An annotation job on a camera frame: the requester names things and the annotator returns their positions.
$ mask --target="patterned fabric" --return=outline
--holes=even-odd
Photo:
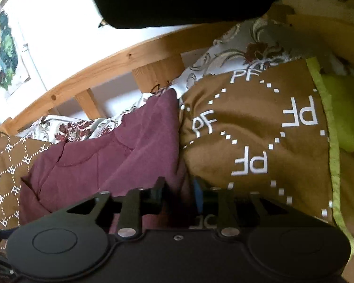
[[[88,139],[104,120],[81,120],[71,117],[49,115],[38,119],[31,127],[17,136],[43,140],[45,142],[77,142]]]
[[[327,120],[305,60],[249,79],[207,75],[183,102],[180,143],[191,175],[333,222]]]
[[[316,56],[325,72],[346,74],[344,65],[325,44],[312,40],[292,28],[264,19],[238,23],[182,75],[171,88],[181,97],[207,74],[221,74],[237,70],[249,79],[251,75],[272,66],[299,58]]]
[[[0,229],[19,226],[21,177],[27,175],[49,145],[39,140],[0,136]],[[6,241],[2,241],[0,251],[5,247]]]
[[[127,110],[124,110],[123,112],[121,112],[117,116],[114,116],[114,117],[109,118],[109,119],[104,119],[103,121],[101,121],[98,124],[97,128],[95,129],[95,131],[92,133],[92,135],[89,138],[100,137],[102,135],[110,133],[116,127],[119,127],[121,125],[121,123],[122,123],[123,115],[131,113],[131,112],[137,110],[138,108],[141,108],[143,105],[146,104],[148,98],[151,97],[152,95],[153,94],[151,94],[151,93],[144,93],[142,95],[142,97],[138,100],[138,102],[134,103]]]

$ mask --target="green fabric border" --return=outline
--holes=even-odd
[[[333,189],[333,218],[337,226],[344,232],[350,241],[351,255],[354,255],[354,237],[346,228],[344,218],[341,213],[341,179],[340,179],[340,148],[337,137],[336,124],[334,123],[334,114],[332,107],[332,96],[328,92],[320,74],[320,64],[316,57],[305,60],[312,76],[313,82],[321,96],[321,102],[324,107],[324,112],[327,117],[329,131],[329,168],[332,179]]]

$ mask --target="maroon garment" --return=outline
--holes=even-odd
[[[22,225],[74,204],[100,191],[124,196],[138,187],[153,187],[163,176],[170,188],[168,216],[143,217],[144,228],[176,226],[186,215],[191,190],[179,157],[176,92],[152,96],[122,124],[99,138],[51,145],[23,178],[20,195]],[[110,229],[114,232],[115,222]]]

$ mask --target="maroon fabric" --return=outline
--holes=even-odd
[[[99,191],[124,196],[152,187],[159,176],[169,186],[168,216],[143,217],[144,228],[176,226],[186,215],[191,190],[179,157],[178,101],[173,89],[152,96],[124,115],[122,124],[99,138],[51,145],[23,178],[20,223],[34,221]],[[114,220],[110,232],[114,232]]]

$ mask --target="metal rivet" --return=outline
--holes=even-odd
[[[221,231],[221,234],[225,237],[233,237],[238,236],[240,234],[240,231],[237,228],[224,228]]]
[[[136,234],[136,230],[133,228],[121,228],[118,231],[118,235],[121,237],[131,237]]]

